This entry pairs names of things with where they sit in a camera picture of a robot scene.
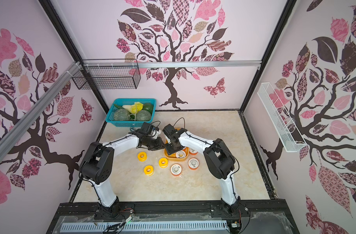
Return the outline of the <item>orange white sealing tape roll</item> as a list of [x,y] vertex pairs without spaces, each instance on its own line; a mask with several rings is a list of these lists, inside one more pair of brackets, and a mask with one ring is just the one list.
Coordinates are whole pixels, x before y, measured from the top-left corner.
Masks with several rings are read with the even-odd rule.
[[197,155],[197,154],[198,154],[198,151],[196,151],[196,150],[190,148],[190,149],[189,149],[189,154],[194,156],[194,155]]
[[174,176],[180,176],[182,173],[182,166],[180,164],[173,164],[170,168],[171,174]]
[[198,161],[198,159],[196,159],[196,158],[191,158],[191,159],[189,159],[189,161],[188,161],[188,167],[189,167],[191,170],[196,170],[196,169],[199,167],[199,161]]
[[177,159],[183,159],[186,157],[185,151],[181,150],[175,153]]

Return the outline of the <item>yellow plastic storage box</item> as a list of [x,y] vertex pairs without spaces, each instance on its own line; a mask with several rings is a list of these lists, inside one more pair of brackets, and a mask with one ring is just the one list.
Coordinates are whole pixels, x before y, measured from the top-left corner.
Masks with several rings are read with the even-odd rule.
[[169,159],[183,160],[187,157],[185,146],[183,146],[179,138],[187,130],[184,128],[176,129],[171,124],[164,127],[163,133],[165,135],[165,151]]

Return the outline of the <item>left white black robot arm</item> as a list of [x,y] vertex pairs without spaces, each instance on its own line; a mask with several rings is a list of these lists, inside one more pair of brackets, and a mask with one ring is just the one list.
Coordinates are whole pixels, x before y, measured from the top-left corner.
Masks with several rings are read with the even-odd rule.
[[119,198],[114,193],[110,175],[114,157],[134,148],[146,148],[158,151],[165,148],[159,136],[161,130],[151,123],[144,122],[142,127],[111,142],[90,144],[80,165],[80,174],[91,183],[98,196],[100,208],[107,216],[115,217],[120,213]]

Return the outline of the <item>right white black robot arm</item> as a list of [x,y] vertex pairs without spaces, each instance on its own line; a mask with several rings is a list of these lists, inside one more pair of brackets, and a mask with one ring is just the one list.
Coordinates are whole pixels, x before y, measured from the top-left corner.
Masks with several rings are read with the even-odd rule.
[[237,213],[242,204],[236,192],[233,175],[235,174],[236,158],[231,154],[223,140],[209,140],[196,136],[188,130],[175,129],[168,124],[163,133],[167,140],[165,149],[169,155],[183,150],[185,147],[193,149],[205,158],[209,172],[220,181],[221,200],[227,215]]

